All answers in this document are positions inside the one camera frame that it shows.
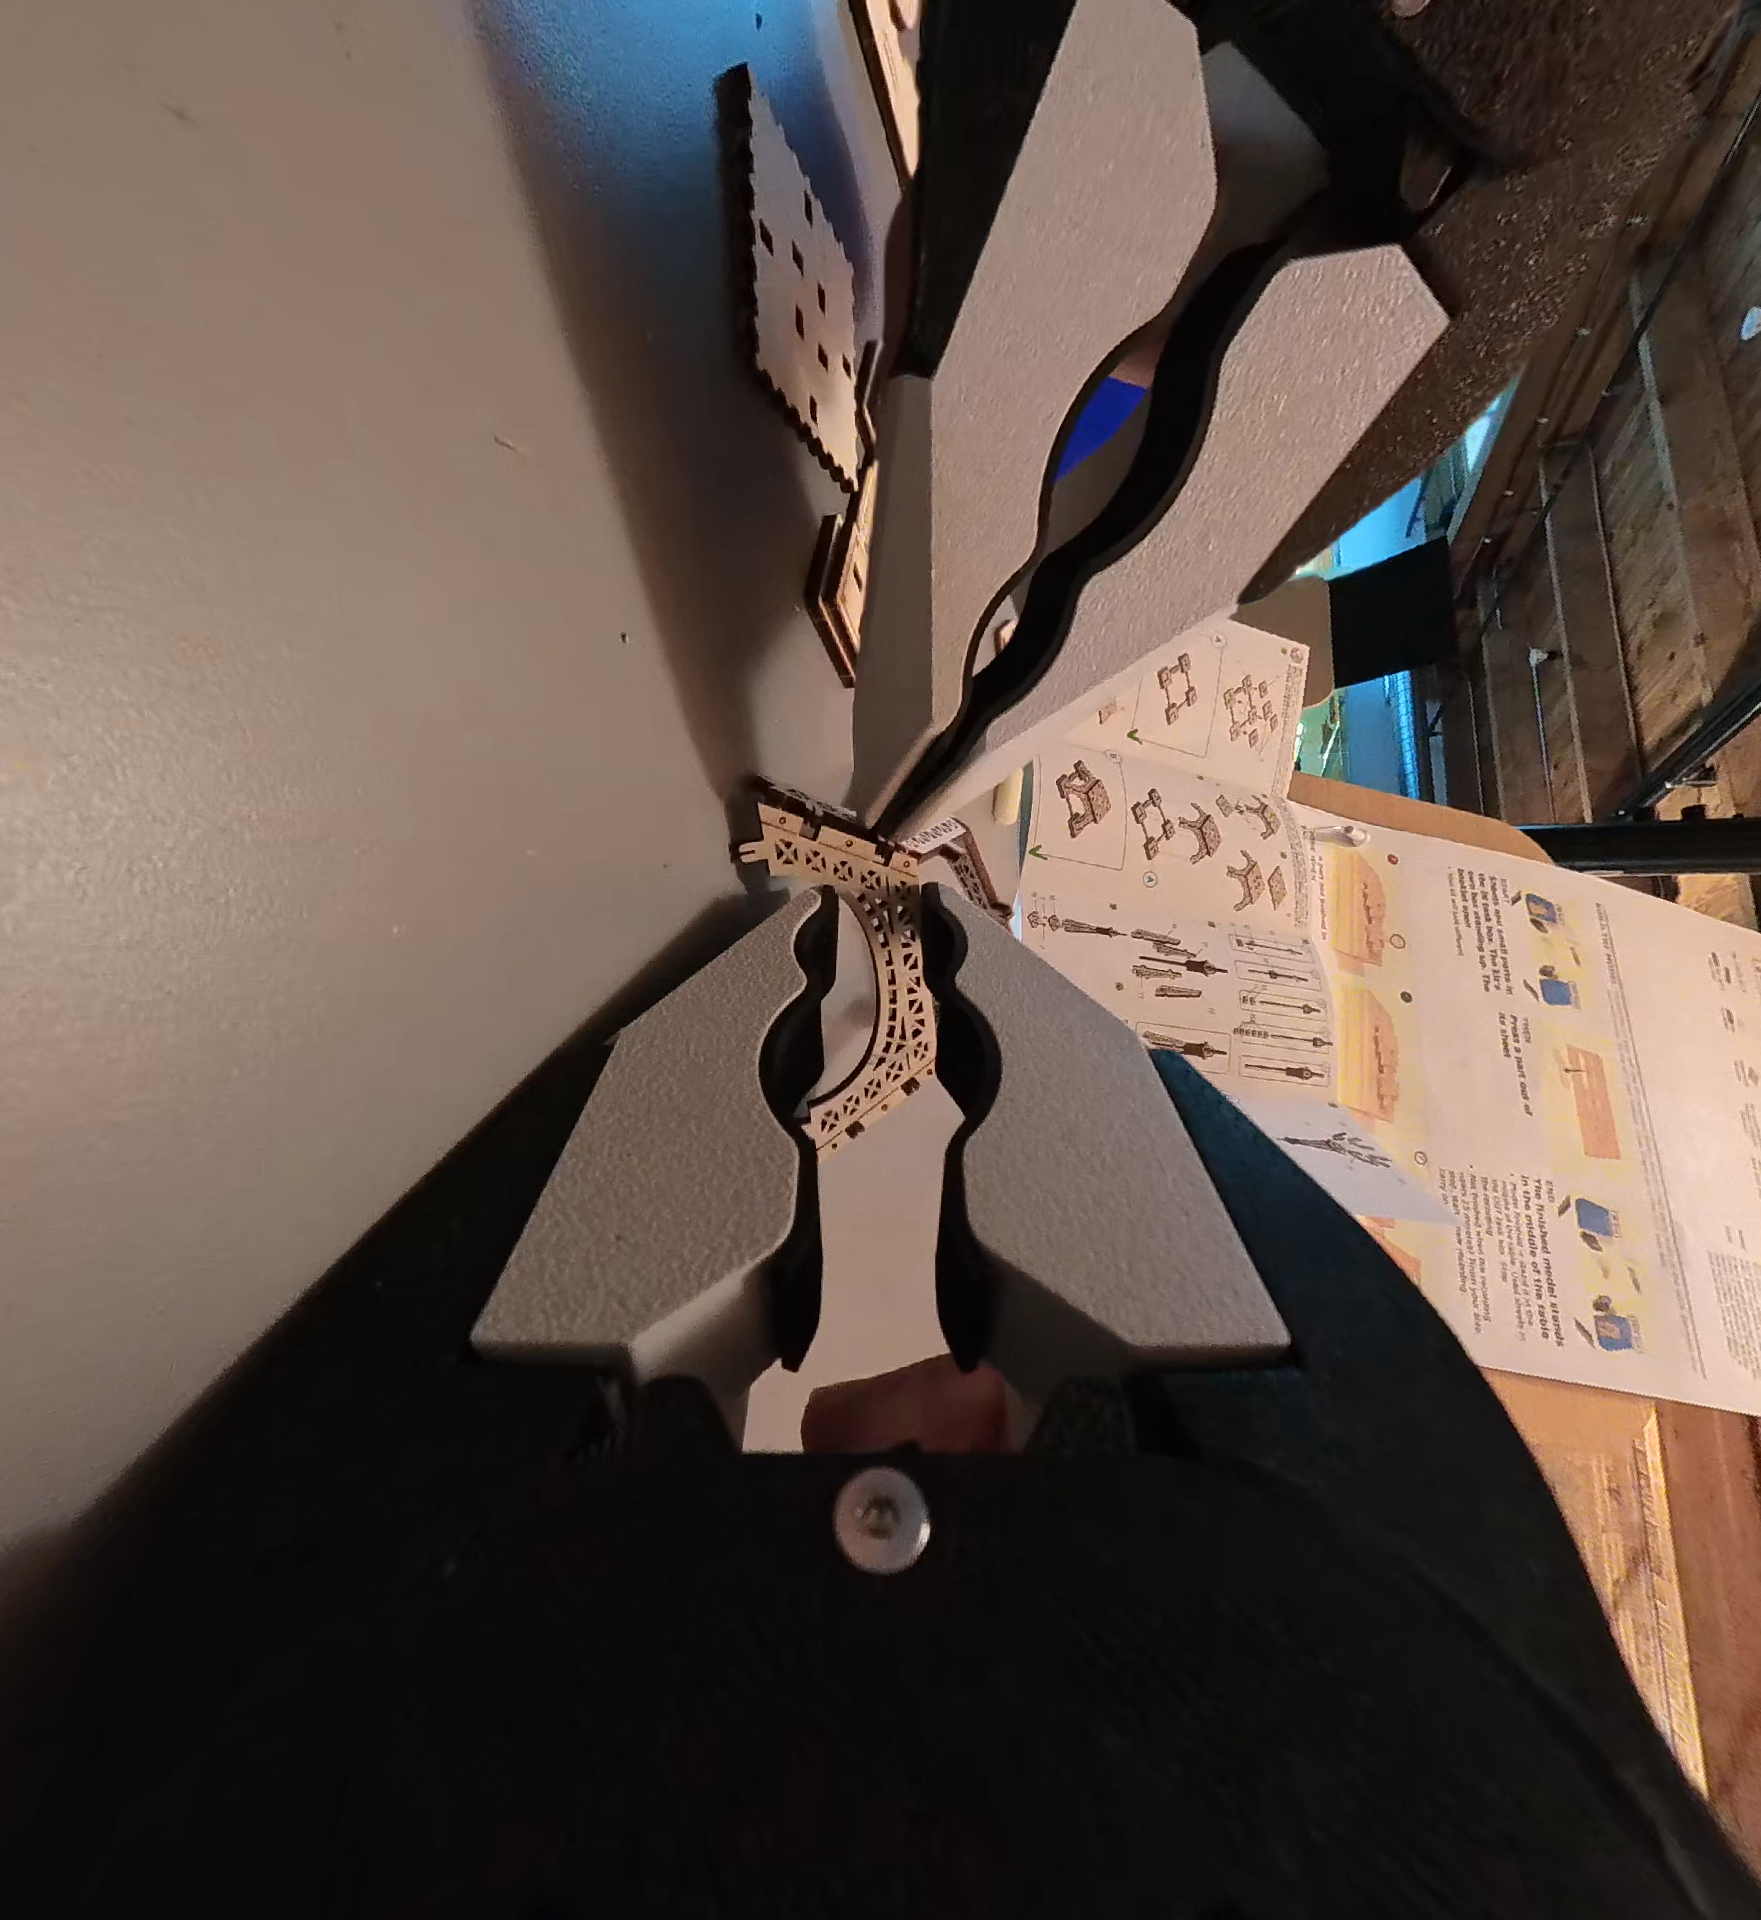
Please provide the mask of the serrated square wooden plate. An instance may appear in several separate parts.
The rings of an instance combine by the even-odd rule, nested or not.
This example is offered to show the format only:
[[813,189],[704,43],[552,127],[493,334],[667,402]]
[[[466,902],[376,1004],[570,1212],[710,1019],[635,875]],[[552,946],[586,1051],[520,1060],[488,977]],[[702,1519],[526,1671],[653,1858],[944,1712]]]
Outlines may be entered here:
[[719,74],[719,139],[747,369],[824,475],[853,494],[869,464],[853,262],[747,64]]

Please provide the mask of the large yellow instruction poster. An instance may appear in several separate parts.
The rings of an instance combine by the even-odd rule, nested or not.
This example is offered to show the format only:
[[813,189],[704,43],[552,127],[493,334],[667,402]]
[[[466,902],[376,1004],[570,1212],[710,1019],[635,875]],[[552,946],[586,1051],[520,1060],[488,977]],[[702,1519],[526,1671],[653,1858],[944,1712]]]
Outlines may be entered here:
[[1290,800],[1313,836],[1318,946],[1331,972],[1335,1103],[1445,1210],[1411,1203],[1368,1229],[1445,1309],[1529,1445],[1585,1562],[1621,1657],[1685,1772],[1700,1783],[1700,1734],[1676,1604],[1671,1500],[1649,1398],[1571,1376],[1605,1291],[1557,1254],[1549,1220],[1576,1189],[1553,1152],[1571,1117],[1544,1096],[1534,1042],[1529,925],[1553,881],[1513,881],[1544,860],[1513,827],[1292,772]]

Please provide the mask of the wooden lattice arch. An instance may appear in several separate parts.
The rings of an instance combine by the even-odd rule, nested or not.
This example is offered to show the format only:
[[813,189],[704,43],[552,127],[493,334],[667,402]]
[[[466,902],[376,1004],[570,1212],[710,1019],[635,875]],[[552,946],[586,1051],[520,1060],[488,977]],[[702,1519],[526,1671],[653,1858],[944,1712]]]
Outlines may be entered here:
[[814,1152],[833,1155],[934,1076],[939,1014],[925,977],[920,856],[901,841],[876,836],[848,808],[769,780],[754,780],[748,790],[759,827],[735,844],[735,865],[833,888],[869,939],[876,1030],[862,1062],[805,1111]]

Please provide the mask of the black ceiling track rail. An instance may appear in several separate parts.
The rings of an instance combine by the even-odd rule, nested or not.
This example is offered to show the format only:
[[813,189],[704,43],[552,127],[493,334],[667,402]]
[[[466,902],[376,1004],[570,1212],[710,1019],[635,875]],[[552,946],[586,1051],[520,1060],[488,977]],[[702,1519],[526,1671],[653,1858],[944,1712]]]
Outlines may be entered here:
[[1697,772],[1718,760],[1718,752],[1740,740],[1761,716],[1761,673],[1718,693],[1697,716],[1697,724],[1660,757],[1611,817],[1649,817],[1660,796],[1676,787],[1697,783]]

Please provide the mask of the folded paper instruction sheet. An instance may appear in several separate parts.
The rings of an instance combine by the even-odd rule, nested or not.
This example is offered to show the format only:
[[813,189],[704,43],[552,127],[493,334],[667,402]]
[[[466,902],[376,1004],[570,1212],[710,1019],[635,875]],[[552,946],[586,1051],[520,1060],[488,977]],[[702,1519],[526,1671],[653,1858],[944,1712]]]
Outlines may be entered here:
[[1761,932],[1285,795],[1217,619],[1034,757],[1018,929],[1220,1082],[1490,1370],[1761,1419]]

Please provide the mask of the person's right hand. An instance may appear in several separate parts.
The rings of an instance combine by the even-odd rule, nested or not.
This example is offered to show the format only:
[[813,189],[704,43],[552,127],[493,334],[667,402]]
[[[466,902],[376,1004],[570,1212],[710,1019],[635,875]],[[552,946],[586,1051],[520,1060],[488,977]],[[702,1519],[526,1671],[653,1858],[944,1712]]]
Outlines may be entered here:
[[801,1409],[801,1453],[1009,1453],[1005,1380],[926,1356],[881,1376],[826,1383]]

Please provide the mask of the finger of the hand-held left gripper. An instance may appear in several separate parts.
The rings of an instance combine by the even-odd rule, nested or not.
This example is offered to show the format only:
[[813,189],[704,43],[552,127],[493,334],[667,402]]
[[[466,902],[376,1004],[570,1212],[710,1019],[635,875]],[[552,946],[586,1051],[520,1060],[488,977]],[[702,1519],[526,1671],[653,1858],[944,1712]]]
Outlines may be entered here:
[[1162,352],[1120,488],[1031,569],[1009,651],[896,783],[894,829],[1233,608],[1445,328],[1398,242],[1226,255]]
[[975,634],[1041,540],[1068,418],[1171,307],[1213,190],[1179,7],[926,7],[853,690],[848,800],[869,827],[909,813]]

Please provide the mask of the grey desk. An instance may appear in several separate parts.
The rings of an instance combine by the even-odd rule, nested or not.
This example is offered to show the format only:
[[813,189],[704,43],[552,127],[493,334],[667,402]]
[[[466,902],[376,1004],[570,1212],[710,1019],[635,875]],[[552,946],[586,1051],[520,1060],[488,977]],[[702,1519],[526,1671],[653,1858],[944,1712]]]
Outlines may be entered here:
[[845,3],[0,3],[0,1607],[848,783],[719,74]]

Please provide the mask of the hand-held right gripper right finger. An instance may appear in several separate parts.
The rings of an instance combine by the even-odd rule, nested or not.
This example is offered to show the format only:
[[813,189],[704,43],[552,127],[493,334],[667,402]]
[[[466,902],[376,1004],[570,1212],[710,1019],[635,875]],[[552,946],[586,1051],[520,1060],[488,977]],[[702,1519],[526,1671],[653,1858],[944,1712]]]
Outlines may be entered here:
[[1139,1038],[944,886],[920,894],[942,1160],[934,1303],[962,1370],[1167,1374],[1290,1338]]

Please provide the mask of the wooden four-square connector frame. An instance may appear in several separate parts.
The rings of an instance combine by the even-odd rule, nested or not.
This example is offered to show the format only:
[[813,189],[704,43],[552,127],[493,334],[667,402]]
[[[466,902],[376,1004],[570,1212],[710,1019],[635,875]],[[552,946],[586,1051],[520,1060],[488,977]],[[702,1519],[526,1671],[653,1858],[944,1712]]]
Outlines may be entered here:
[[881,340],[873,338],[862,347],[862,357],[853,369],[853,425],[859,425],[859,454],[862,454],[853,494],[839,514],[826,514],[818,524],[813,572],[805,578],[805,606],[824,637],[826,657],[833,662],[848,690],[859,684],[862,619],[869,606],[869,544],[873,544],[876,494],[880,494],[880,428],[876,428],[880,347]]

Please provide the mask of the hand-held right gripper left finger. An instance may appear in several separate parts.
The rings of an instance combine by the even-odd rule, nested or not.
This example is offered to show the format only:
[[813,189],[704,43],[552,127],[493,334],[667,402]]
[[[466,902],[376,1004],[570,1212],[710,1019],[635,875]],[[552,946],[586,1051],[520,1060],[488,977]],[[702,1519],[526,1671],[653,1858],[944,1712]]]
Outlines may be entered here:
[[612,1038],[479,1325],[622,1380],[798,1370],[824,1297],[805,1133],[833,891],[805,888]]

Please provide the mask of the black flat panel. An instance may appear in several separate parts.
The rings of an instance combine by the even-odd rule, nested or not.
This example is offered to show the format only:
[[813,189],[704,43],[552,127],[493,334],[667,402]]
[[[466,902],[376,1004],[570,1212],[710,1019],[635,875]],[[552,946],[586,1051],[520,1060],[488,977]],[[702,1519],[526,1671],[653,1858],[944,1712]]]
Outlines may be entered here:
[[1457,655],[1445,537],[1329,583],[1331,686],[1434,668]]

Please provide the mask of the wooden sheet with arch cutouts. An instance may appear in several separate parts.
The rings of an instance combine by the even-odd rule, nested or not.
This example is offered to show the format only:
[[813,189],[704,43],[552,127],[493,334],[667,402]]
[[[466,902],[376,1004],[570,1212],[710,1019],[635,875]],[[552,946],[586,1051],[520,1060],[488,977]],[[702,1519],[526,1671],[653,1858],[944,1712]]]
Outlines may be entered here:
[[894,167],[909,184],[920,155],[918,47],[925,3],[845,3],[845,11],[881,111]]

